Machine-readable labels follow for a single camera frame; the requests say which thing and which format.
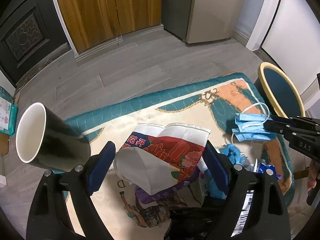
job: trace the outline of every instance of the black cup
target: black cup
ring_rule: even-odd
[[[23,113],[16,136],[20,160],[43,169],[71,171],[85,164],[90,145],[42,103],[34,103]]]

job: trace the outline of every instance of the mask ear loop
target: mask ear loop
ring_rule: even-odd
[[[269,107],[268,107],[265,103],[262,103],[262,102],[254,103],[253,105],[248,106],[246,109],[244,109],[244,110],[241,112],[241,114],[244,114],[246,111],[248,111],[249,109],[251,109],[252,107],[257,106],[257,105],[265,106],[266,109],[268,110],[268,116],[267,116],[267,118],[266,118],[264,121],[262,121],[262,122],[260,122],[260,123],[252,124],[252,126],[262,125],[262,124],[264,124],[264,123],[269,119],[269,117],[270,117]],[[234,135],[235,135],[234,132],[232,132],[232,135],[231,135],[231,143],[232,143],[232,144],[234,144],[234,143],[233,143],[233,136],[234,136]],[[251,149],[252,149],[252,145],[251,145],[251,142],[250,142],[250,147],[249,147],[249,149],[247,149],[247,150],[245,150],[245,151],[240,151],[240,152],[241,152],[241,153],[244,153],[244,152],[250,151]]]

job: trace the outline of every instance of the cardboard box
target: cardboard box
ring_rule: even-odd
[[[4,187],[7,184],[4,174],[4,157],[0,155],[0,187]]]
[[[9,135],[0,132],[0,155],[4,156],[9,149]]]

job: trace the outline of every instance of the yellow chair rim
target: yellow chair rim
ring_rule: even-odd
[[[294,84],[292,83],[292,81],[288,78],[288,76],[277,66],[269,63],[269,62],[262,62],[259,69],[258,69],[258,76],[259,76],[259,80],[260,80],[260,83],[263,87],[263,90],[265,92],[265,94],[267,95],[271,105],[273,106],[276,114],[280,117],[284,117],[284,118],[288,118],[288,116],[285,114],[285,112],[283,111],[283,109],[281,108],[281,106],[279,105],[278,101],[276,100],[276,97],[274,96],[274,94],[272,93],[269,85],[268,85],[268,82],[266,80],[266,77],[264,75],[264,69],[265,68],[269,68],[269,69],[272,69],[274,70],[275,72],[277,72],[280,76],[282,76],[286,82],[289,84],[289,86],[291,87],[297,101],[298,101],[298,104],[299,104],[299,107],[300,107],[300,116],[303,116],[305,117],[306,114],[305,114],[305,110],[304,110],[304,106],[303,106],[303,102],[301,100],[301,97],[299,95],[299,92],[298,90],[296,89],[296,87],[294,86]]]

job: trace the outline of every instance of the human hand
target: human hand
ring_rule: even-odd
[[[307,183],[308,191],[316,187],[316,184],[317,184],[316,179],[318,176],[318,172],[319,172],[318,164],[316,164],[315,161],[312,160],[310,162],[310,167],[309,167],[309,177],[308,177],[308,183]]]

